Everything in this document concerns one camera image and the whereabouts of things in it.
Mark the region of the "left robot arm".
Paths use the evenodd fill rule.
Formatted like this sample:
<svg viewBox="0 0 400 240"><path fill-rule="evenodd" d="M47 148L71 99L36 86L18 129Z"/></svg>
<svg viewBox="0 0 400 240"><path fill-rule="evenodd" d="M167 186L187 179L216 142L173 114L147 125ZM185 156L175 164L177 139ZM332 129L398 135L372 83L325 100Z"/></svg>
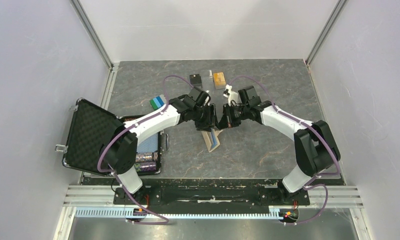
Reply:
<svg viewBox="0 0 400 240"><path fill-rule="evenodd" d="M97 169L111 172L126 197L133 204L145 198L143 182L136 169L138 145L150 136L184 122L193 121L197 130L211 130L216 110L206 99L194 100L188 95L170 99L164 106L136 120L117 122L100 148Z"/></svg>

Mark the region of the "black foam-lined case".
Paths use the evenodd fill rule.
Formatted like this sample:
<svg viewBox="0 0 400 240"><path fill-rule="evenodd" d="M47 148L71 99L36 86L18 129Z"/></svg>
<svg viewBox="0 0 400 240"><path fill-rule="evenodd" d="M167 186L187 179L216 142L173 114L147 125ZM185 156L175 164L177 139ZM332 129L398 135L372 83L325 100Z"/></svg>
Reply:
<svg viewBox="0 0 400 240"><path fill-rule="evenodd" d="M62 165L106 176L106 172L98 171L97 164L108 129L113 122L123 123L141 117L141 115L116 116L84 98L79 98L75 103L75 111L64 146ZM162 170L161 156L162 133L157 132L137 147L135 170L140 176L159 174Z"/></svg>

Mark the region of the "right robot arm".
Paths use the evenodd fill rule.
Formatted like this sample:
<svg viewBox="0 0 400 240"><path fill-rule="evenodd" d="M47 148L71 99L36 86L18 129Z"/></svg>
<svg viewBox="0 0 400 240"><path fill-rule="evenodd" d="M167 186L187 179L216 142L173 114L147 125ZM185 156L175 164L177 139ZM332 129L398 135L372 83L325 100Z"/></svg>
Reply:
<svg viewBox="0 0 400 240"><path fill-rule="evenodd" d="M336 167L340 173L339 149L329 125L298 118L273 105L270 101L258 105L247 103L226 103L218 124L221 129L235 128L244 120L252 120L260 125L277 130L293 141L296 165L286 175L277 189L277 199L290 204L297 198L297 191L321 176L327 176L326 169Z"/></svg>

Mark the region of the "green blue grey block stack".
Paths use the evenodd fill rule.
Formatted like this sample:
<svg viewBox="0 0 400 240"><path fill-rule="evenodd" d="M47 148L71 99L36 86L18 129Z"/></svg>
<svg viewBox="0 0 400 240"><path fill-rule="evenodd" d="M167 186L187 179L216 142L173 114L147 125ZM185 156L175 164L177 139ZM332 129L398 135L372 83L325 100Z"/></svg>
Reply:
<svg viewBox="0 0 400 240"><path fill-rule="evenodd" d="M161 107L166 105L166 98L163 94L152 98L149 103L154 111L160 109Z"/></svg>

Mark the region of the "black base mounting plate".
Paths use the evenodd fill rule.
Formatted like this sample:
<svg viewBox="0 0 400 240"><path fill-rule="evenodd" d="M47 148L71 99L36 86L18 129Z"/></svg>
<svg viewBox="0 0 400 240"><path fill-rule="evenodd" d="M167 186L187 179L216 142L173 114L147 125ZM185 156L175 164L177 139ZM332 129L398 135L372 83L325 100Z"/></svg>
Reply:
<svg viewBox="0 0 400 240"><path fill-rule="evenodd" d="M254 203L262 206L308 206L309 194L303 189L283 195L276 187L265 186L143 186L131 195L138 203L165 206L176 202Z"/></svg>

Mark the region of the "beige leather card holder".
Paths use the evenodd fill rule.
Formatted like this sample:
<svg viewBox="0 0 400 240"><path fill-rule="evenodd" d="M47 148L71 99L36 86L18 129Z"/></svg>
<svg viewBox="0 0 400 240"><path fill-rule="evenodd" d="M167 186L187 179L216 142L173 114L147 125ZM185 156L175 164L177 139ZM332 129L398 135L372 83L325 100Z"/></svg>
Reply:
<svg viewBox="0 0 400 240"><path fill-rule="evenodd" d="M212 129L211 131L201 131L207 151L209 153L213 152L217 147L220 146L221 143L218 136L223 131L224 130L215 130L215 129Z"/></svg>

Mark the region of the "clear acrylic card stand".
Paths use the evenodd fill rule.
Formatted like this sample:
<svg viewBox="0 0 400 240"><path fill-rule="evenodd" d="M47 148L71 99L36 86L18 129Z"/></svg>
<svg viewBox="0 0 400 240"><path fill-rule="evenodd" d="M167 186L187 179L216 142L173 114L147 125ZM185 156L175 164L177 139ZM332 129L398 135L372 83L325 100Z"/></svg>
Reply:
<svg viewBox="0 0 400 240"><path fill-rule="evenodd" d="M212 70L203 70L194 74L200 74L202 78L202 89L205 91L222 91L223 89L215 89L214 81L213 81L213 72Z"/></svg>

